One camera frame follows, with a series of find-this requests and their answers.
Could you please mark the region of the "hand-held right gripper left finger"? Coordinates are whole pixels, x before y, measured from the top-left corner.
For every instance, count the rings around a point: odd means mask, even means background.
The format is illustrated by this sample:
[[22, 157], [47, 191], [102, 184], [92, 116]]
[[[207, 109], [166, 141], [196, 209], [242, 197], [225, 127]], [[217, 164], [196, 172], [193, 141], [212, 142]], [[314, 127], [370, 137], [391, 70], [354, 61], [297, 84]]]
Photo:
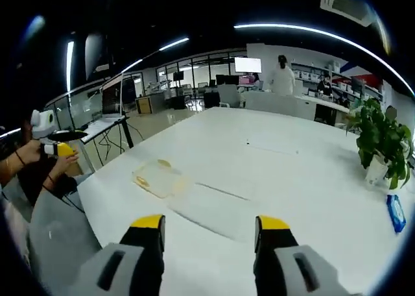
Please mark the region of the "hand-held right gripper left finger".
[[165, 216], [135, 220], [80, 268], [70, 295], [159, 295], [164, 272]]

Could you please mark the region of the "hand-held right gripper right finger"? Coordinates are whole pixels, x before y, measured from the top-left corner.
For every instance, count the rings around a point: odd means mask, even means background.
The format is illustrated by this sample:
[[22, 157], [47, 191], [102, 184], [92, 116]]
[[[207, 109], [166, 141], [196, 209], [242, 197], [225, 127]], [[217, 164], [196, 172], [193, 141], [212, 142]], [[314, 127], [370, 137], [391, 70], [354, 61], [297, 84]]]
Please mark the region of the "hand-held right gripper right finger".
[[308, 245], [299, 245], [286, 222], [255, 217], [254, 276], [258, 295], [348, 295], [337, 270]]

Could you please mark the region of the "person's left hand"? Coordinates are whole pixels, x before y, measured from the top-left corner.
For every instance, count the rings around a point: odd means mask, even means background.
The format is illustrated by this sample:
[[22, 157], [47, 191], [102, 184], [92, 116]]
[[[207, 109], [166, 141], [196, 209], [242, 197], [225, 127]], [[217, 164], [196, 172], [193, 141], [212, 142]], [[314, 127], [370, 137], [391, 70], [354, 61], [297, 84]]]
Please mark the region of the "person's left hand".
[[31, 140], [15, 151], [18, 160], [23, 164], [37, 162], [41, 157], [42, 144], [39, 140]]

